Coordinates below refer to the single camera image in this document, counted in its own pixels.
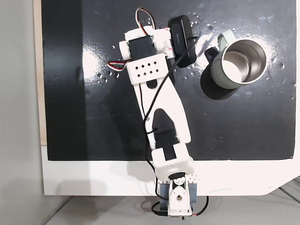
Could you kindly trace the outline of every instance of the water droplet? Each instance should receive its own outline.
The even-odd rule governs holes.
[[[283,63],[283,62],[280,62],[280,64],[279,64],[279,68],[280,68],[280,69],[284,69],[284,68],[285,68],[285,65],[284,65],[284,63]]]

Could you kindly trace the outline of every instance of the white plastic bracket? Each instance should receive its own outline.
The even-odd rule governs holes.
[[[189,189],[186,177],[171,180],[169,187],[168,214],[170,216],[191,216]]]

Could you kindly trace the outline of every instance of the gray wall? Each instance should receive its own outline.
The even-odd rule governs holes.
[[[45,224],[69,197],[44,196],[32,0],[0,3],[0,224]]]

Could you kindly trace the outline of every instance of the mounting hole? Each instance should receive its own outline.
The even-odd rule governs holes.
[[[181,202],[181,201],[182,201],[182,197],[181,197],[180,195],[178,195],[178,196],[176,197],[176,200],[177,200],[178,202]]]

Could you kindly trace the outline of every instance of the floor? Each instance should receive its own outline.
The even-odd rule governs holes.
[[[300,199],[300,183],[290,181],[285,190]],[[47,225],[98,225],[98,224],[181,224],[179,218],[159,217],[151,212],[155,197],[75,196]],[[200,211],[205,197],[198,197],[195,211]],[[300,204],[279,189],[264,196],[210,197],[207,210],[191,217],[185,224],[203,225],[299,225]]]

